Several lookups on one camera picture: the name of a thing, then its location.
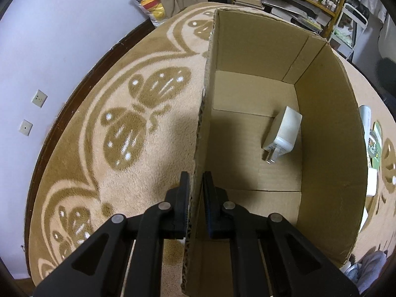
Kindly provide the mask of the white wall charger plug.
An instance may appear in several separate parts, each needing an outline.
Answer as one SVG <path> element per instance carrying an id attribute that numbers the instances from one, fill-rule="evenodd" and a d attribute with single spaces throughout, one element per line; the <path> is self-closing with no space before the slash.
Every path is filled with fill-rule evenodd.
<path id="1" fill-rule="evenodd" d="M 266 162 L 273 164 L 279 156 L 293 150 L 300 130 L 302 115 L 286 106 L 274 118 L 262 149 L 267 152 Z"/>

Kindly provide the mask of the brown cardboard box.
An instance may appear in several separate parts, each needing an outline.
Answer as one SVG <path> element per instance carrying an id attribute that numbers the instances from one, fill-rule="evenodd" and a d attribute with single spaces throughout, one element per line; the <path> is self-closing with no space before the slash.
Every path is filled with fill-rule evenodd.
<path id="1" fill-rule="evenodd" d="M 335 265 L 350 256 L 367 187 L 362 123 L 350 79 L 320 36 L 230 6 L 189 12 L 183 34 L 207 59 L 192 180 L 183 291 L 231 296 L 229 249 L 205 234 L 202 176 L 250 212 L 283 214 Z M 293 150 L 262 149 L 286 106 L 302 115 Z"/>

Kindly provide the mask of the white power bank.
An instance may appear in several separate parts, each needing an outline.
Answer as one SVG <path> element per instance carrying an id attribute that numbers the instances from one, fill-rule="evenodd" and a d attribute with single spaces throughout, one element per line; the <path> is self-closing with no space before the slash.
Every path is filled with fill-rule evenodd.
<path id="1" fill-rule="evenodd" d="M 377 181 L 378 171 L 375 168 L 368 168 L 366 192 L 368 197 L 374 197 L 376 195 Z"/>

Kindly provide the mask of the white remote control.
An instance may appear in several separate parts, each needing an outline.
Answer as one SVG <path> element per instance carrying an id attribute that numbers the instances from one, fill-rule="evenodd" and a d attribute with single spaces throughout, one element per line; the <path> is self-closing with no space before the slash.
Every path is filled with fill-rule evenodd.
<path id="1" fill-rule="evenodd" d="M 367 105 L 360 105 L 359 107 L 360 119 L 362 121 L 363 131 L 364 131 L 364 140 L 366 149 L 369 146 L 369 135 L 371 130 L 371 108 Z"/>

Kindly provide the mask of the grey clothing on floor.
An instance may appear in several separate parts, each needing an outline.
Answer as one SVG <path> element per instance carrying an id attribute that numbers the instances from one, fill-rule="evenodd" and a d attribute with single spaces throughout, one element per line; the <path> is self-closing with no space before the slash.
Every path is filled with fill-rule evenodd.
<path id="1" fill-rule="evenodd" d="M 387 261 L 387 251 L 377 250 L 366 254 L 360 262 L 351 264 L 342 273 L 352 281 L 362 294 L 378 279 Z"/>

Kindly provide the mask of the beige patterned round rug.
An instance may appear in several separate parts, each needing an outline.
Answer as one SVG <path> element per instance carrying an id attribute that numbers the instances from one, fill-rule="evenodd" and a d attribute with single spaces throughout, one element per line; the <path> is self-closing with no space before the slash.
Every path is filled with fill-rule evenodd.
<path id="1" fill-rule="evenodd" d="M 34 202 L 27 254 L 35 284 L 113 214 L 133 217 L 162 201 L 182 172 L 189 173 L 192 191 L 207 59 L 191 48 L 193 37 L 183 29 L 191 10 L 221 6 L 234 7 L 200 3 L 167 20 L 121 57 L 82 102 L 56 144 Z M 350 256 L 375 249 L 394 254 L 395 120 L 361 73 L 337 57 L 358 110 L 371 108 L 371 129 L 378 121 L 383 138 L 376 195 L 365 197 Z M 188 236 L 189 227 L 186 239 L 164 246 L 163 296 L 187 295 Z"/>

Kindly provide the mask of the green cartoon oval coaster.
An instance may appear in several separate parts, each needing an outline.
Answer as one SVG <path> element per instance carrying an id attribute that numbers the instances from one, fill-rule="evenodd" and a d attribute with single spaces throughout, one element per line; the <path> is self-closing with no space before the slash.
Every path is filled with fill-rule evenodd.
<path id="1" fill-rule="evenodd" d="M 371 159 L 371 167 L 380 170 L 383 138 L 381 124 L 375 121 L 369 133 L 368 153 Z"/>

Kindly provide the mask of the white plastic cart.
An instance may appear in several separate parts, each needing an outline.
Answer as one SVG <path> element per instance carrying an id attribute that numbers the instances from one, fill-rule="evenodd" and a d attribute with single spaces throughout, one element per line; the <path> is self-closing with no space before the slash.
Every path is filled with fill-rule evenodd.
<path id="1" fill-rule="evenodd" d="M 369 22 L 369 10 L 363 5 L 345 2 L 336 25 L 332 29 L 329 43 L 345 59 L 353 55 L 360 36 Z"/>

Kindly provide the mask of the lower white wall socket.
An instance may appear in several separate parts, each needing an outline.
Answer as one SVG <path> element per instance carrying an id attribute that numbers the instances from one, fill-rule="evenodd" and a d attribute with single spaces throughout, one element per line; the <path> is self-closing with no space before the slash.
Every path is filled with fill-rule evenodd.
<path id="1" fill-rule="evenodd" d="M 33 124 L 27 120 L 23 120 L 20 124 L 19 132 L 25 136 L 28 136 L 31 132 Z"/>

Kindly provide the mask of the white wall socket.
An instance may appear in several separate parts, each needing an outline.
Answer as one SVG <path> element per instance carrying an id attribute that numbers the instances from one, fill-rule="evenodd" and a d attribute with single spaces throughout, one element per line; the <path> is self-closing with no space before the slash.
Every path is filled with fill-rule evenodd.
<path id="1" fill-rule="evenodd" d="M 31 100 L 31 102 L 42 108 L 43 104 L 45 103 L 46 99 L 48 98 L 48 96 L 42 92 L 41 90 L 37 90 L 36 94 L 34 95 L 33 99 Z"/>
<path id="2" fill-rule="evenodd" d="M 33 124 L 27 120 L 23 120 L 20 124 L 19 132 L 25 136 L 28 136 L 31 132 Z"/>

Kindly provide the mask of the upper white wall socket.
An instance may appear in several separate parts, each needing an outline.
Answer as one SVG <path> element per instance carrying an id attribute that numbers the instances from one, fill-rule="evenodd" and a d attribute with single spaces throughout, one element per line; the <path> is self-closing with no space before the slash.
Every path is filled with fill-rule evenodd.
<path id="1" fill-rule="evenodd" d="M 48 98 L 48 96 L 42 92 L 41 90 L 37 90 L 36 94 L 34 95 L 33 99 L 31 100 L 31 102 L 42 108 L 43 104 L 45 103 L 46 99 Z"/>

